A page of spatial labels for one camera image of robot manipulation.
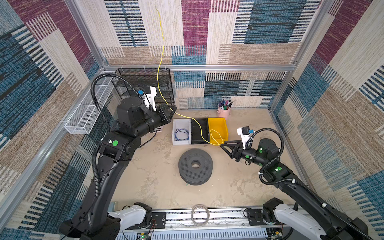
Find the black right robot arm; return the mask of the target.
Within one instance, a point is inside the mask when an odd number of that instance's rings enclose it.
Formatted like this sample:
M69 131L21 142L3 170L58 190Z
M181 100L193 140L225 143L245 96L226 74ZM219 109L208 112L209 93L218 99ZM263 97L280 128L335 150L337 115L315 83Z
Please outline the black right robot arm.
M266 224L280 222L296 230L310 240L369 240L367 225L359 218L351 219L312 191L294 172L281 162L285 144L280 147L268 138L261 139L258 147L253 140L263 129L253 131L249 127L237 129L239 141L225 141L221 148L239 162L260 166L259 179L264 185L274 186L290 196L309 216L306 217L273 198L263 205Z

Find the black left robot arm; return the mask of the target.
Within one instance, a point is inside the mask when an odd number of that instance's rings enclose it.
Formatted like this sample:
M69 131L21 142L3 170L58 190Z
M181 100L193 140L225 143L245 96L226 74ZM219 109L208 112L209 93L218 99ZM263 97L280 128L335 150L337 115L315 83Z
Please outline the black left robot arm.
M141 95L135 91L117 107L118 127L111 129L110 122L101 113L107 131L92 154L93 181L77 213L60 225L65 237L80 240L114 240L120 231L132 226L148 228L154 225L152 208L135 203L129 208L112 213L109 204L119 180L142 147L141 138L154 133L158 127L171 122L177 107L162 104L150 110Z

